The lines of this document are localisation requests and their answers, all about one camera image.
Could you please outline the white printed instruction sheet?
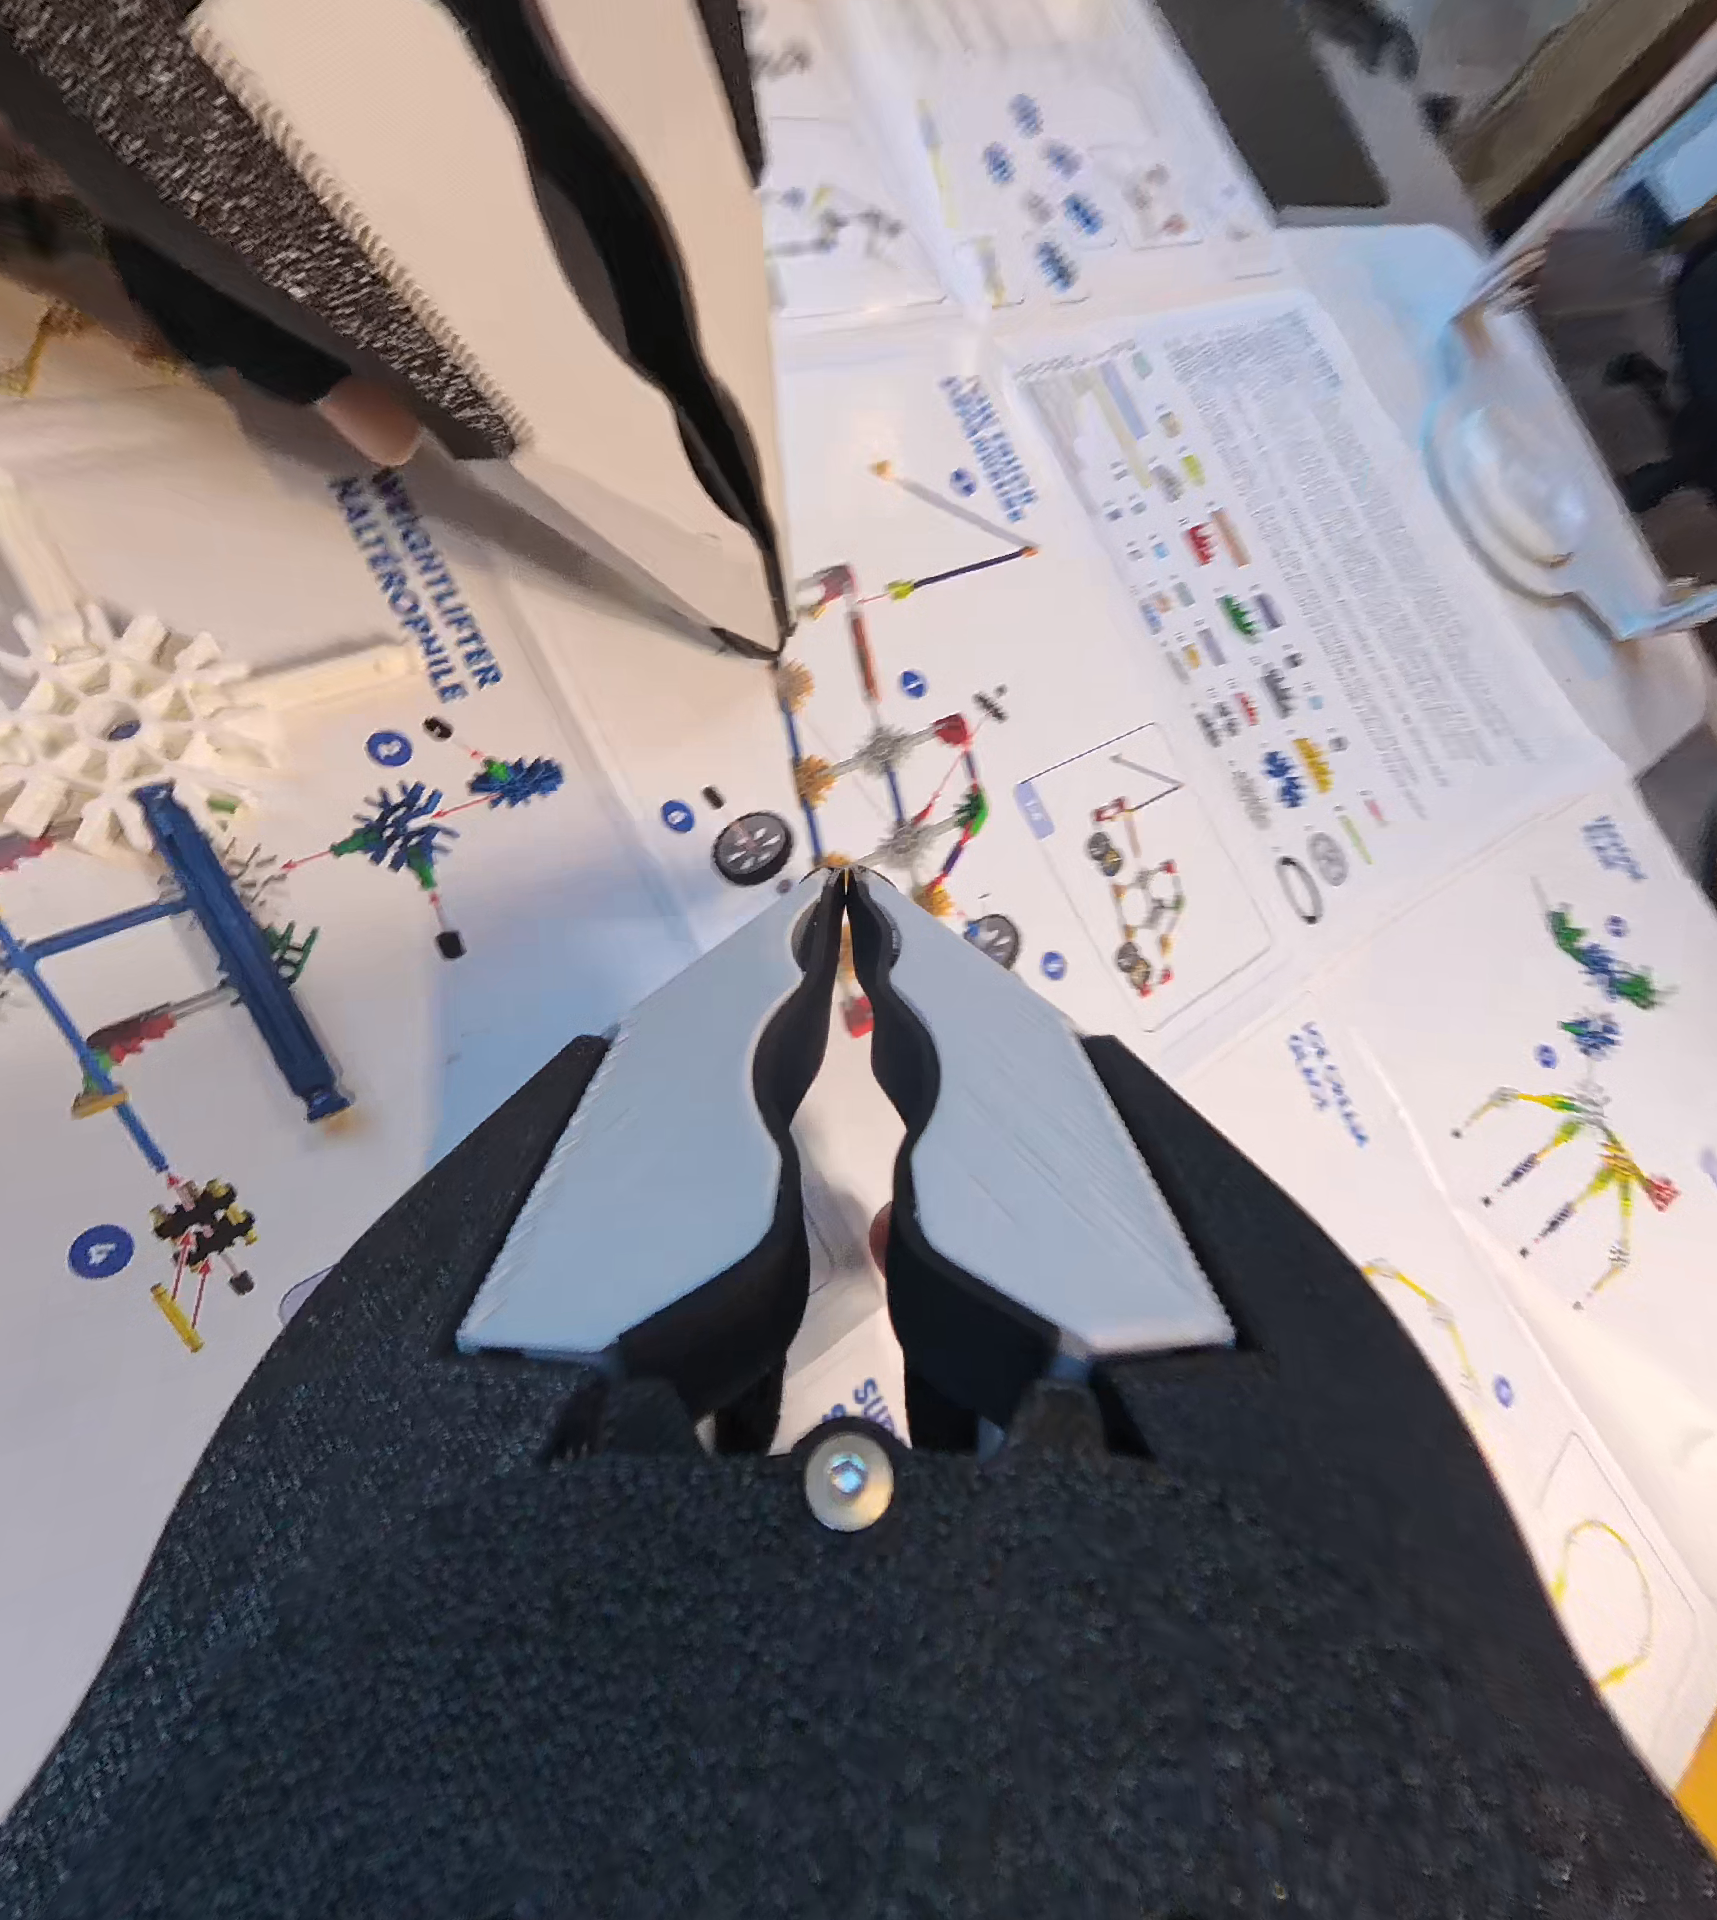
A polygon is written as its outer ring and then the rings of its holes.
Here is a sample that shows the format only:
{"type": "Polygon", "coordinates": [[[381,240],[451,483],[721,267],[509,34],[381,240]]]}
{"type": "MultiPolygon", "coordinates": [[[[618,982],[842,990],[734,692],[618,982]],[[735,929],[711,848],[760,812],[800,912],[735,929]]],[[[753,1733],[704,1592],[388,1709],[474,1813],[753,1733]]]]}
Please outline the white printed instruction sheet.
{"type": "Polygon", "coordinates": [[[771,320],[775,661],[465,463],[0,463],[250,674],[0,820],[0,1917],[1717,1917],[1717,913],[1294,288],[771,320]],[[456,1323],[607,1035],[824,870],[768,1451],[456,1323]],[[853,876],[1086,1043],[1234,1323],[911,1423],[853,876]]]}

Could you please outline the white snowflake connector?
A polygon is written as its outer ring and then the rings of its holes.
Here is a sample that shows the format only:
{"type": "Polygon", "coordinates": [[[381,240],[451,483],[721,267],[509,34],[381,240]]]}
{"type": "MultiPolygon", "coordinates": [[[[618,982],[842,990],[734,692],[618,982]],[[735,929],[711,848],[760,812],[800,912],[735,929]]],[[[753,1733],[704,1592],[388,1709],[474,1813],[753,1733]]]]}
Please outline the white snowflake connector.
{"type": "Polygon", "coordinates": [[[69,827],[95,856],[150,853],[140,788],[235,812],[270,777],[278,727],[247,667],[215,635],[157,612],[115,621],[101,603],[16,612],[0,647],[0,820],[48,837],[69,827]]]}

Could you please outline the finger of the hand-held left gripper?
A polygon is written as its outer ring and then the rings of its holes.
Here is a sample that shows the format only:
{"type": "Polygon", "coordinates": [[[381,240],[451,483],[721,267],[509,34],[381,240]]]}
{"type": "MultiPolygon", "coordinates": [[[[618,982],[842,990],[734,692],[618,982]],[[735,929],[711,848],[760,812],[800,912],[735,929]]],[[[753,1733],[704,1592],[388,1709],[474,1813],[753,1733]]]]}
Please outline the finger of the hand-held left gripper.
{"type": "Polygon", "coordinates": [[[537,4],[536,36],[625,206],[601,240],[626,349],[671,409],[704,501],[745,541],[749,612],[784,629],[784,508],[763,133],[739,4],[537,4]]]}
{"type": "Polygon", "coordinates": [[[536,4],[201,4],[187,36],[512,406],[516,452],[462,465],[495,516],[775,661],[791,629],[787,532],[784,629],[713,626],[749,612],[745,541],[629,357],[601,252],[625,206],[536,4]]]}

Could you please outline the blue plastic rod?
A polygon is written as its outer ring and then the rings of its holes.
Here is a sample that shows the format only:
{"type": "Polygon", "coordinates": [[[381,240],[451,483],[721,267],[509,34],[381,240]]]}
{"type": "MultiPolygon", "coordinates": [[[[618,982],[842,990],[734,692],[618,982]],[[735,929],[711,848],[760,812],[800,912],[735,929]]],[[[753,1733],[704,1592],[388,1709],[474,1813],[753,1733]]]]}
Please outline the blue plastic rod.
{"type": "Polygon", "coordinates": [[[237,891],[208,837],[172,798],[172,782],[140,785],[133,803],[183,905],[212,945],[224,982],[242,1004],[288,1090],[303,1104],[306,1121],[322,1124],[349,1113],[352,1097],[342,1093],[339,1075],[300,1012],[293,987],[282,979],[264,930],[237,891]]]}

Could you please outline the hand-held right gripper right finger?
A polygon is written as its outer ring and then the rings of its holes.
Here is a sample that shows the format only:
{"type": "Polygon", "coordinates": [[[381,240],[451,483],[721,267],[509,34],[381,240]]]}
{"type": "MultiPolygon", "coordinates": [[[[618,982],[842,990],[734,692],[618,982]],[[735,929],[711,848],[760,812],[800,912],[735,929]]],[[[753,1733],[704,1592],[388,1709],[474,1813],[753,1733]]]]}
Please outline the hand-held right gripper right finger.
{"type": "Polygon", "coordinates": [[[1234,1323],[1044,997],[853,876],[869,1072],[902,1136],[886,1308],[913,1426],[1012,1426],[1040,1380],[1234,1345],[1234,1323]]]}

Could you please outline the person's left hand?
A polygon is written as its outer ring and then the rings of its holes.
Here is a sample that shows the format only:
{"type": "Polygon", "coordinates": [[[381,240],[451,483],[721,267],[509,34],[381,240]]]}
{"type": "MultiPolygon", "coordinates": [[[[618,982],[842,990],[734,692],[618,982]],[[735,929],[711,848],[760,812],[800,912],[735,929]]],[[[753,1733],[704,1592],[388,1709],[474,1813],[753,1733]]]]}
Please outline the person's left hand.
{"type": "Polygon", "coordinates": [[[313,401],[331,431],[371,469],[394,470],[413,463],[424,445],[424,427],[388,388],[349,374],[313,401]]]}

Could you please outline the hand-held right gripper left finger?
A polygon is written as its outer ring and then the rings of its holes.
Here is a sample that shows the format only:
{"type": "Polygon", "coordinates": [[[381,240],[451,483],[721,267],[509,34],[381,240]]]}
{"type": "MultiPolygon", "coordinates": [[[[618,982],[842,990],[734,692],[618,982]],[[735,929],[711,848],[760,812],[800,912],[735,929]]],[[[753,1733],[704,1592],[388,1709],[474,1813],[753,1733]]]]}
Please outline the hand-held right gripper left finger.
{"type": "Polygon", "coordinates": [[[456,1323],[465,1356],[667,1386],[768,1451],[812,1287],[795,1121],[828,1050],[848,872],[757,912],[604,1039],[456,1323]]]}

